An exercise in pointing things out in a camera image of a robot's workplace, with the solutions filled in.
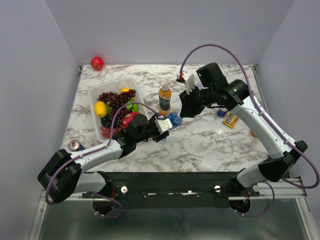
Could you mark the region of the blue label water bottle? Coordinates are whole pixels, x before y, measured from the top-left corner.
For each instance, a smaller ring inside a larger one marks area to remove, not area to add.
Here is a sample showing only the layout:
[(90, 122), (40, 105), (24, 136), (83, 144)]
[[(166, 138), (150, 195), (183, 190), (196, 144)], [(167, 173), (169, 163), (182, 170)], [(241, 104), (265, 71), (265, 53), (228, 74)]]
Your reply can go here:
[(165, 117), (170, 120), (172, 124), (172, 130), (176, 129), (183, 123), (183, 118), (180, 117), (179, 111), (172, 111)]

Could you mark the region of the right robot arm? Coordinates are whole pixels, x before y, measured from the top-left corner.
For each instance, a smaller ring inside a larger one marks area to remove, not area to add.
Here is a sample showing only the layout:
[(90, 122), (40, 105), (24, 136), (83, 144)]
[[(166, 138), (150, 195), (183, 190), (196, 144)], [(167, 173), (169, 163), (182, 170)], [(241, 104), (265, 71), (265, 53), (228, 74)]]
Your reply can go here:
[(254, 132), (267, 151), (267, 158), (241, 170), (230, 183), (230, 191), (241, 196), (252, 185), (264, 181), (278, 182), (308, 148), (307, 144), (287, 136), (282, 139), (282, 129), (274, 130), (276, 123), (264, 111), (256, 98), (251, 98), (247, 84), (236, 79), (228, 82), (217, 63), (209, 63), (197, 71), (202, 83), (198, 88), (194, 75), (178, 77), (185, 84), (179, 94), (181, 118), (194, 118), (206, 106), (218, 104), (240, 118)]

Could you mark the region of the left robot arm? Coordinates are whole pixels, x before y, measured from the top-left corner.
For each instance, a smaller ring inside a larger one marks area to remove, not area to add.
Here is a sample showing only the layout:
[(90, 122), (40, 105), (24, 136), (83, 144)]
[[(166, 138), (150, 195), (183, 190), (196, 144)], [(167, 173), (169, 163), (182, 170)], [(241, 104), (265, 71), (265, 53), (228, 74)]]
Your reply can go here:
[(107, 161), (123, 158), (136, 150), (137, 143), (153, 140), (159, 142), (169, 136), (173, 128), (170, 119), (152, 116), (147, 119), (138, 114), (129, 122), (127, 128), (102, 143), (82, 151), (67, 152), (60, 149), (54, 153), (37, 180), (45, 189), (48, 205), (58, 204), (72, 195), (82, 174)]

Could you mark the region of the small orange juice bottle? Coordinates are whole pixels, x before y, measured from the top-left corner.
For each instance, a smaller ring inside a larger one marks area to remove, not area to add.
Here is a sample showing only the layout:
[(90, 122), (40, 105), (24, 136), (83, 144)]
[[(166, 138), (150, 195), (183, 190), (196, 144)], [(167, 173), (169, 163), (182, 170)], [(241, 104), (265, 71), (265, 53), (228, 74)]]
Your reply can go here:
[(252, 130), (250, 130), (250, 135), (254, 138), (257, 138), (256, 134)]

